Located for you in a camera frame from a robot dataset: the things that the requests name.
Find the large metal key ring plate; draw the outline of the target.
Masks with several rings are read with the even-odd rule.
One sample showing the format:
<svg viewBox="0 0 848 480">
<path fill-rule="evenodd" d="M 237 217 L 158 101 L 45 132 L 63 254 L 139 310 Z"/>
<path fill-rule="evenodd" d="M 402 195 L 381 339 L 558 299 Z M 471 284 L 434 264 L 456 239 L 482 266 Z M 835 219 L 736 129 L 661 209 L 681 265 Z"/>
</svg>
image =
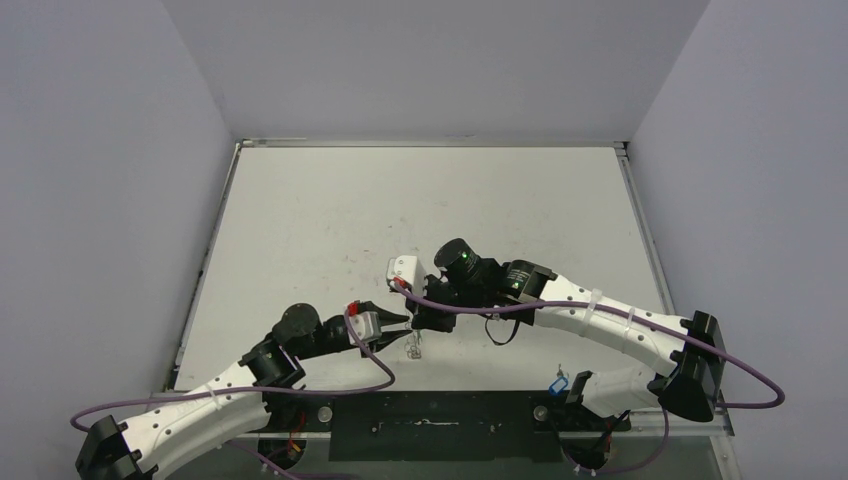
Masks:
<svg viewBox="0 0 848 480">
<path fill-rule="evenodd" d="M 420 330 L 413 330 L 407 338 L 404 350 L 410 360 L 419 360 L 422 358 L 422 335 Z"/>
</svg>

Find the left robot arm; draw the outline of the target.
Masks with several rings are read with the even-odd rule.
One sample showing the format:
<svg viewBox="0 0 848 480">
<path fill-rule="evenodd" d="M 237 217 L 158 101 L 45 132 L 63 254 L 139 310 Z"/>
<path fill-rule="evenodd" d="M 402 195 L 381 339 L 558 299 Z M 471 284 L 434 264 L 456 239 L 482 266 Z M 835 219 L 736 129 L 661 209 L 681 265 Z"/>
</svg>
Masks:
<svg viewBox="0 0 848 480">
<path fill-rule="evenodd" d="M 75 461 L 83 479 L 164 479 L 241 434 L 290 428 L 298 417 L 305 359 L 357 349 L 367 357 L 408 334 L 408 316 L 370 301 L 321 320 L 306 303 L 289 306 L 239 360 L 186 395 L 141 415 L 93 423 Z"/>
</svg>

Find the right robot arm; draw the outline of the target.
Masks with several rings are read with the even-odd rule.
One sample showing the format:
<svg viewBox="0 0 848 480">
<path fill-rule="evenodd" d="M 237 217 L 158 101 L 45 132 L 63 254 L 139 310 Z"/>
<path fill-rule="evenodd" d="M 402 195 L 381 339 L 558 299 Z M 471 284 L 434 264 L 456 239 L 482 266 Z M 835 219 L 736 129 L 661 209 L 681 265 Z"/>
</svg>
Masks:
<svg viewBox="0 0 848 480">
<path fill-rule="evenodd" d="M 726 365 L 714 316 L 638 309 L 527 260 L 481 257 L 462 238 L 444 244 L 434 265 L 432 275 L 416 257 L 401 256 L 387 268 L 388 285 L 413 296 L 406 308 L 416 330 L 449 333 L 458 314 L 498 317 L 575 334 L 636 360 L 571 379 L 565 414 L 575 427 L 653 407 L 689 421 L 713 419 Z"/>
</svg>

